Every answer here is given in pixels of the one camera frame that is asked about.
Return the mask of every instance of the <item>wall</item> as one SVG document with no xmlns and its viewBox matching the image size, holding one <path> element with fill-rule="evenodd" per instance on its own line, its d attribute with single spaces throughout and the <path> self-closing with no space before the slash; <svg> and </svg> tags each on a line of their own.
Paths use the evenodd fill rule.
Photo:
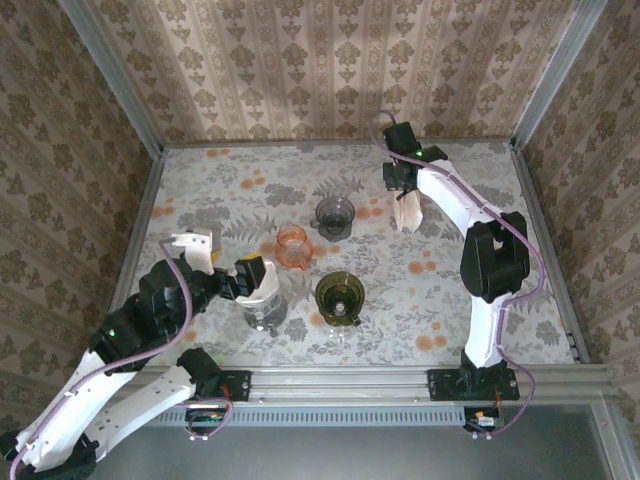
<svg viewBox="0 0 640 480">
<path fill-rule="evenodd" d="M 55 1 L 0 2 L 0 432 L 109 306 L 150 159 Z"/>
<path fill-rule="evenodd" d="M 166 143 L 511 135 L 575 0 L 91 0 Z"/>
<path fill-rule="evenodd" d="M 640 2 L 610 0 L 525 149 L 596 360 L 640 447 Z"/>
</svg>

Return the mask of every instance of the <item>table surface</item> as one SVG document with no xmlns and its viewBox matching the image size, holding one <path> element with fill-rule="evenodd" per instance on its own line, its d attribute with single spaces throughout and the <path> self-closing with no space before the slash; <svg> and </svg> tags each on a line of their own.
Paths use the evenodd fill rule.
<svg viewBox="0 0 640 480">
<path fill-rule="evenodd" d="M 441 143 L 455 168 L 481 195 L 504 211 L 527 218 L 506 143 Z M 190 227 L 218 232 L 216 266 L 232 268 L 260 251 L 278 265 L 289 302 L 279 336 L 251 329 L 234 302 L 215 299 L 197 316 L 181 343 L 151 365 L 172 365 L 187 348 L 203 347 L 222 366 L 415 366 L 456 365 L 469 334 L 471 300 L 458 273 L 463 238 L 453 223 L 422 196 L 420 228 L 397 232 L 392 193 L 382 181 L 382 152 L 371 145 L 243 146 L 168 150 L 145 243 L 139 278 L 161 260 L 157 242 Z M 330 243 L 309 227 L 315 206 L 342 193 L 356 207 L 351 236 Z M 308 271 L 289 270 L 274 257 L 277 230 L 286 222 L 305 228 L 315 246 Z M 177 256 L 178 249 L 172 253 Z M 537 281 L 537 265 L 524 282 Z M 360 278 L 366 300 L 362 325 L 345 342 L 332 338 L 318 314 L 313 291 L 329 272 Z M 572 363 L 551 287 L 514 307 L 503 344 L 525 364 Z"/>
</svg>

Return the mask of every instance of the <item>damask wallpaper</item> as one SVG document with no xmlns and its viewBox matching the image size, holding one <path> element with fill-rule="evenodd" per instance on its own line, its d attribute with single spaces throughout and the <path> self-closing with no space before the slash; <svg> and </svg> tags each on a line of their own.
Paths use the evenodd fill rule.
<svg viewBox="0 0 640 480">
<path fill-rule="evenodd" d="M 149 168 L 58 4 L 0 1 L 0 432 L 31 421 L 75 368 Z"/>
<path fill-rule="evenodd" d="M 609 1 L 525 149 L 590 350 L 640 447 L 640 4 Z"/>
<path fill-rule="evenodd" d="M 90 0 L 164 143 L 511 135 L 576 0 Z"/>
</svg>

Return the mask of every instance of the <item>green cup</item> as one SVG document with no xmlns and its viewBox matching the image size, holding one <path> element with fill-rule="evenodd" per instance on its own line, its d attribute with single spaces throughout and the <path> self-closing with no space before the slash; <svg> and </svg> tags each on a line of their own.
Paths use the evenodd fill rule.
<svg viewBox="0 0 640 480">
<path fill-rule="evenodd" d="M 316 286 L 316 303 L 320 314 L 332 327 L 360 325 L 358 315 L 364 303 L 364 287 L 349 272 L 333 272 Z"/>
</svg>

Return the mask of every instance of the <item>gray floor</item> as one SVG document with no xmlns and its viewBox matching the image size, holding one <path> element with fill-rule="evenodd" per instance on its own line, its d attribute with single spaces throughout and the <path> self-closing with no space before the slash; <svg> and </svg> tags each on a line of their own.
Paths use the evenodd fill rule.
<svg viewBox="0 0 640 480">
<path fill-rule="evenodd" d="M 229 428 L 191 442 L 144 428 L 92 480 L 533 480 L 611 478 L 587 412 L 532 408 L 504 436 L 459 428 Z"/>
</svg>

